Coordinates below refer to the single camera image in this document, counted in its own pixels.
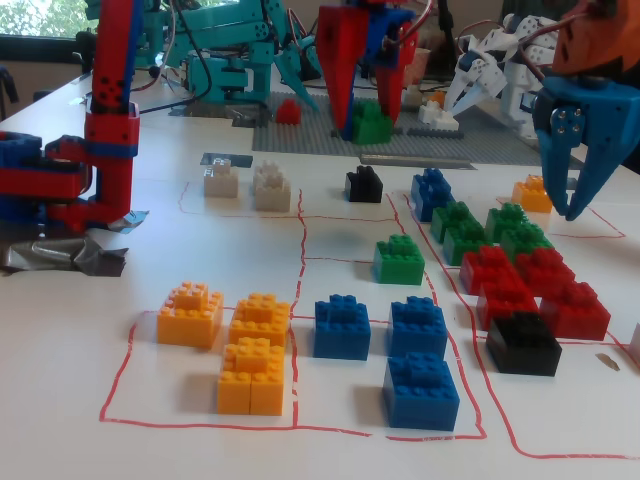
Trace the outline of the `red and blue gripper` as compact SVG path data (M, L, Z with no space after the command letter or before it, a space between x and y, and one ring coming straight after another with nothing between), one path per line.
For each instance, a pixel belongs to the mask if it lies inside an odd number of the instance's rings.
M318 58L334 123L343 140L353 138L356 64L375 66L378 100L395 123L401 110L405 69L414 59L417 36L398 40L415 13L384 1L344 1L319 10Z

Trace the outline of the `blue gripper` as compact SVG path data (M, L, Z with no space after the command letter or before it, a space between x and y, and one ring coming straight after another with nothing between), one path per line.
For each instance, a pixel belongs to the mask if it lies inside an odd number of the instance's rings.
M587 154L565 218L576 220L639 144L639 91L613 81L548 76L533 108L544 188L567 201L571 151L585 131Z

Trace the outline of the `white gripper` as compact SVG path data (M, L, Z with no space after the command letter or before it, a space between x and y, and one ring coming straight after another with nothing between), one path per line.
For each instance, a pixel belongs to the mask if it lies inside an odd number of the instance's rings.
M459 115L482 100L495 98L498 81L478 78L482 67L495 64L504 71L505 50L496 50L504 34L502 27L492 29L482 40L475 35L463 35L458 41L461 53L456 75L448 88L444 110Z

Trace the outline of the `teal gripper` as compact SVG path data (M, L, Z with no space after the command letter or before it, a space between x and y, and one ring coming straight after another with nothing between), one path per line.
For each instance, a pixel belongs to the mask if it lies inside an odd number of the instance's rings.
M274 63L282 79L309 107L318 111L318 105L303 84L304 80L321 77L315 42L305 46L303 27L271 27L270 33L275 44Z

